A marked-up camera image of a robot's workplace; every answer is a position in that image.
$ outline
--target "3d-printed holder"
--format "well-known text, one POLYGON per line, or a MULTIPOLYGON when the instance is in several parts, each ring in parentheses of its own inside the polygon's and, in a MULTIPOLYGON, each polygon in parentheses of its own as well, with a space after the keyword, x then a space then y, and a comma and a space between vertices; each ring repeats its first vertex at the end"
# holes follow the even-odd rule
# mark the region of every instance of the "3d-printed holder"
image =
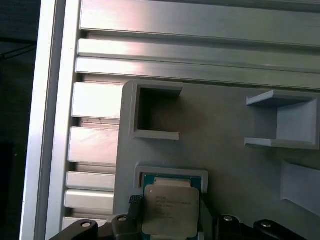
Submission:
POLYGON ((267 128, 273 138, 246 137, 245 145, 319 150, 319 99, 299 92, 272 90, 247 98, 247 106, 275 110, 274 118, 264 120, 259 128, 267 128))
POLYGON ((157 129, 152 124, 156 105, 176 101, 182 91, 180 82, 134 81, 132 89, 130 136, 133 138, 179 140, 179 132, 157 129))

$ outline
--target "dark background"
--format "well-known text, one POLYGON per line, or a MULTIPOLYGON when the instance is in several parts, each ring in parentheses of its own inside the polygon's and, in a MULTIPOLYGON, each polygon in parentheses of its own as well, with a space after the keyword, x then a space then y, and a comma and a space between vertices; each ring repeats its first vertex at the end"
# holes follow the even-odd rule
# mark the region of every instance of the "dark background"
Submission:
MULTIPOLYGON (((0 39, 37 41, 41 0, 0 0, 0 39)), ((0 54, 27 46, 0 41, 0 54)), ((0 239, 19 239, 36 51, 0 61, 0 143, 13 144, 13 157, 0 152, 0 175, 8 177, 8 201, 0 239)), ((2 187, 5 181, 1 178, 2 187)))

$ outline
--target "screw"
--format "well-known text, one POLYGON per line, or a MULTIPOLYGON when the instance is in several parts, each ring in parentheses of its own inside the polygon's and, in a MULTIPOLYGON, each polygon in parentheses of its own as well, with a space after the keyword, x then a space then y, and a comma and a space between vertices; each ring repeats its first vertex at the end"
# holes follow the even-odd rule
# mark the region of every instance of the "screw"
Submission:
POLYGON ((87 227, 90 227, 91 226, 91 223, 90 222, 84 222, 81 224, 81 227, 83 228, 87 228, 87 227))
POLYGON ((125 216, 121 216, 121 217, 118 218, 119 222, 124 222, 126 220, 127 220, 127 218, 125 216))
POLYGON ((233 220, 233 218, 231 216, 224 216, 223 220, 225 220, 227 222, 231 222, 233 220))
POLYGON ((271 224, 267 221, 263 221, 261 222, 261 226, 264 228, 271 228, 271 224))

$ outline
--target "metal plate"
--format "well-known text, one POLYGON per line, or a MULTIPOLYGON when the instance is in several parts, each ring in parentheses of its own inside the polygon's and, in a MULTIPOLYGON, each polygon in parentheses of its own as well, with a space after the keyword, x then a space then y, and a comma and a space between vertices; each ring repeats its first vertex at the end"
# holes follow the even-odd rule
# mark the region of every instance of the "metal plate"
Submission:
POLYGON ((75 71, 82 74, 133 75, 157 79, 179 79, 183 82, 320 89, 319 74, 315 73, 201 64, 78 57, 75 71))
POLYGON ((69 171, 66 175, 66 186, 69 189, 113 192, 115 178, 113 174, 69 171))
MULTIPOLYGON (((104 39, 80 39, 79 56, 320 73, 317 54, 194 46, 186 43, 160 44, 130 38, 126 41, 110 40, 109 36, 104 39)), ((90 93, 91 88, 88 86, 86 90, 90 93)))
POLYGON ((117 130, 72 127, 68 160, 115 166, 117 147, 117 130))
POLYGON ((195 237, 198 233, 199 196, 199 190, 193 187, 146 186, 143 233, 195 237))
POLYGON ((72 116, 99 119, 119 119, 122 85, 74 84, 72 116))
POLYGON ((316 13, 155 1, 82 2, 82 30, 319 46, 316 13))
POLYGON ((112 214, 114 193, 69 189, 65 193, 66 208, 102 209, 112 214))

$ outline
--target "black cable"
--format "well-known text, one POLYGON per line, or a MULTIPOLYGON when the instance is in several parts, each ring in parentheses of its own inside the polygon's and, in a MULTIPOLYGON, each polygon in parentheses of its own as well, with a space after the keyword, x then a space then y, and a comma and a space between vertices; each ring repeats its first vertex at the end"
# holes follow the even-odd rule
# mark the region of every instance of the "black cable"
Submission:
POLYGON ((16 55, 12 55, 12 56, 9 56, 9 57, 5 57, 5 58, 2 59, 2 61, 5 61, 5 60, 8 60, 8 59, 12 59, 12 58, 21 56, 21 55, 23 55, 23 54, 27 54, 27 53, 29 53, 29 52, 32 52, 32 51, 36 50, 36 49, 37 49, 37 48, 34 47, 34 48, 29 49, 29 50, 26 50, 26 51, 23 51, 23 52, 21 52, 21 53, 18 53, 18 54, 16 54, 16 55))
POLYGON ((12 53, 15 53, 15 52, 24 50, 24 49, 28 49, 28 48, 33 47, 33 46, 34 46, 34 44, 30 44, 30 45, 28 45, 28 46, 20 47, 20 48, 18 48, 18 49, 14 49, 14 50, 11 50, 11 51, 7 51, 7 52, 5 52, 5 53, 1 53, 1 55, 12 54, 12 53))
POLYGON ((11 51, 7 51, 7 52, 4 52, 4 53, 1 53, 0 54, 0 61, 4 61, 4 60, 7 60, 7 59, 12 59, 14 57, 18 57, 20 55, 29 53, 29 52, 31 52, 31 51, 33 51, 35 49, 36 49, 35 44, 30 44, 28 46, 20 47, 18 49, 14 49, 14 50, 11 50, 11 51))
POLYGON ((13 43, 13 44, 37 44, 37 41, 18 39, 12 37, 0 37, 0 42, 13 43))

